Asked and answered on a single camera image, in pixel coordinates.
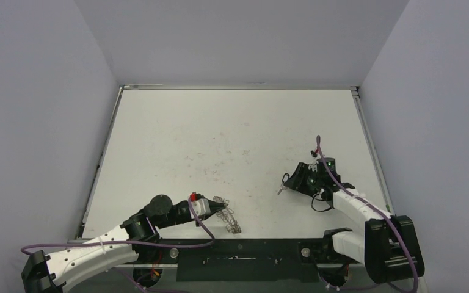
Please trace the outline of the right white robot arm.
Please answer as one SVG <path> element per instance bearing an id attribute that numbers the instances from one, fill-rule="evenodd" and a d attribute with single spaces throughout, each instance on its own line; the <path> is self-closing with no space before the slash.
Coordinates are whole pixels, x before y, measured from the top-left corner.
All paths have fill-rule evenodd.
<path id="1" fill-rule="evenodd" d="M 285 173 L 282 188 L 328 204 L 324 212 L 346 215 L 361 231 L 336 228 L 324 233 L 321 254 L 330 262 L 345 256 L 363 264 L 376 284 L 414 279 L 425 273 L 415 227 L 410 217 L 385 211 L 344 182 L 336 171 L 334 158 L 298 163 L 292 174 Z"/>

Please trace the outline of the metal disc with keyrings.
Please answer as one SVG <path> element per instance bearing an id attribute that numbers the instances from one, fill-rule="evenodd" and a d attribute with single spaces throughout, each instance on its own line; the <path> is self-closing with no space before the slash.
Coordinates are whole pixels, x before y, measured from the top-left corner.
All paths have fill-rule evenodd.
<path id="1" fill-rule="evenodd" d="M 242 229 L 238 221 L 234 217 L 234 212 L 229 206 L 229 200 L 226 200 L 220 196 L 214 196 L 213 201 L 217 203 L 222 203 L 225 206 L 225 209 L 216 213 L 216 216 L 225 223 L 225 228 L 228 233 L 231 234 L 241 234 Z"/>

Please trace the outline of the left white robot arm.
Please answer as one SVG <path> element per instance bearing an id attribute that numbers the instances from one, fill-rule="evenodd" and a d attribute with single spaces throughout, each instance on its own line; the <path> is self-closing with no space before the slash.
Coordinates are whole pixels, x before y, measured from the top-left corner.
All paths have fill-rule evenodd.
<path id="1" fill-rule="evenodd" d="M 65 292 L 77 284 L 118 265 L 152 262 L 163 248 L 182 248 L 163 244 L 160 229 L 194 222 L 212 236 L 204 220 L 225 210 L 225 202 L 192 193 L 177 204 L 167 195 L 157 195 L 121 224 L 90 241 L 60 244 L 60 251 L 45 253 L 43 244 L 27 245 L 28 256 L 21 273 L 26 292 Z"/>

